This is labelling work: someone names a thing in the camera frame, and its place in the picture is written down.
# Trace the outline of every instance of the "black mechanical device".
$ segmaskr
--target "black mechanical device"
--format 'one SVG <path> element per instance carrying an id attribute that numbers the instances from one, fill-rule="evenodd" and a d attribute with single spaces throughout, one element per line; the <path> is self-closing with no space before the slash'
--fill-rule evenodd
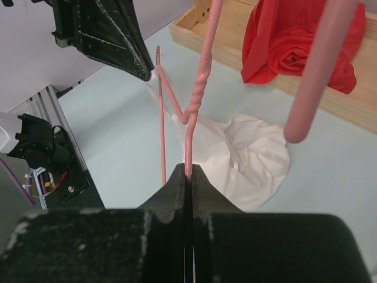
<path id="1" fill-rule="evenodd" d="M 58 45 L 150 79 L 154 66 L 131 0 L 45 2 L 53 8 Z M 30 212 L 19 220 L 0 255 L 2 283 L 371 282 L 340 219 L 243 213 L 196 165 L 188 182 L 178 164 L 137 209 L 105 210 L 67 132 L 29 115 L 18 118 L 22 130 L 9 155 L 45 167 L 56 179 L 66 174 L 46 200 L 49 208 L 71 209 Z M 79 189 L 68 195 L 73 182 Z"/>

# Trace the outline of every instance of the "pink rod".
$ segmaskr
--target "pink rod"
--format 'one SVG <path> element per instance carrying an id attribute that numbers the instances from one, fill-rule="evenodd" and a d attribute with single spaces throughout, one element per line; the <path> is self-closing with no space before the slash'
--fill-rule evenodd
<path id="1" fill-rule="evenodd" d="M 302 142 L 309 133 L 330 80 L 358 0 L 328 0 L 285 126 L 285 138 Z"/>
<path id="2" fill-rule="evenodd" d="M 161 65 L 160 46 L 156 49 L 156 64 Z M 160 101 L 160 137 L 161 137 L 161 172 L 163 185 L 166 184 L 166 152 L 165 152 L 165 121 L 164 121 L 164 99 L 163 99 L 163 85 L 161 77 L 158 75 L 158 97 Z"/>
<path id="3" fill-rule="evenodd" d="M 184 147 L 184 171 L 188 180 L 191 180 L 191 175 L 193 172 L 193 134 L 197 123 L 199 108 L 201 106 L 201 100 L 204 96 L 204 89 L 207 85 L 208 77 L 211 73 L 212 66 L 212 46 L 214 37 L 216 35 L 216 29 L 219 24 L 221 9 L 223 7 L 223 0 L 212 0 L 211 11 L 208 20 L 208 27 L 206 31 L 206 36 L 204 37 L 203 49 L 201 51 L 198 73 L 195 79 L 193 95 L 190 100 L 190 104 L 182 112 L 177 99 L 173 93 L 173 90 L 169 86 L 169 83 L 165 77 L 165 74 L 160 66 L 157 67 L 158 74 L 161 77 L 163 84 L 167 89 L 170 101 L 173 105 L 173 109 L 176 112 L 178 119 L 182 124 L 188 124 L 186 132 L 186 141 Z"/>

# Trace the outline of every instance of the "wooden box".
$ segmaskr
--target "wooden box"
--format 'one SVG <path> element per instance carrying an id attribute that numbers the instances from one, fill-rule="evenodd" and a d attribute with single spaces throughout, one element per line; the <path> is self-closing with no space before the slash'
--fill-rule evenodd
<path id="1" fill-rule="evenodd" d="M 242 43 L 246 24 L 257 0 L 224 0 L 213 46 L 213 58 L 241 70 Z M 170 25 L 173 40 L 201 52 L 207 28 L 210 0 L 195 0 L 195 6 Z M 346 95 L 327 87 L 321 109 L 377 133 L 377 15 L 366 14 L 363 43 L 352 64 L 358 84 Z M 278 75 L 269 84 L 295 95 L 300 77 Z"/>

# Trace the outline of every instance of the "gray floor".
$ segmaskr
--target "gray floor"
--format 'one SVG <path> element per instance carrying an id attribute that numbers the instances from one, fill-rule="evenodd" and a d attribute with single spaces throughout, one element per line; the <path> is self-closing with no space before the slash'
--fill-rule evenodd
<path id="1" fill-rule="evenodd" d="M 23 160 L 13 159 L 0 154 L 17 178 L 25 183 L 24 175 L 28 172 L 28 165 Z M 9 232 L 16 224 L 18 218 L 26 211 L 33 209 L 23 198 L 9 176 L 0 167 L 0 251 L 7 242 Z"/>

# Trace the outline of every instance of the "table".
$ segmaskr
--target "table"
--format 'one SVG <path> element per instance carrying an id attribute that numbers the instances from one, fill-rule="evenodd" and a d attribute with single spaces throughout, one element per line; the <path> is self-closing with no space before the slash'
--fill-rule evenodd
<path id="1" fill-rule="evenodd" d="M 188 102 L 199 55 L 175 44 L 168 28 L 146 41 L 152 56 L 157 44 Z M 157 80 L 151 84 L 157 89 Z M 200 112 L 220 122 L 249 114 L 283 126 L 292 101 L 268 85 L 244 85 L 237 71 L 214 62 Z M 143 82 L 104 67 L 59 102 L 107 208 L 135 208 L 159 189 L 159 109 Z M 168 123 L 166 148 L 170 174 L 183 150 Z M 287 148 L 289 175 L 259 211 L 338 215 L 377 273 L 377 136 L 319 111 L 308 138 Z"/>

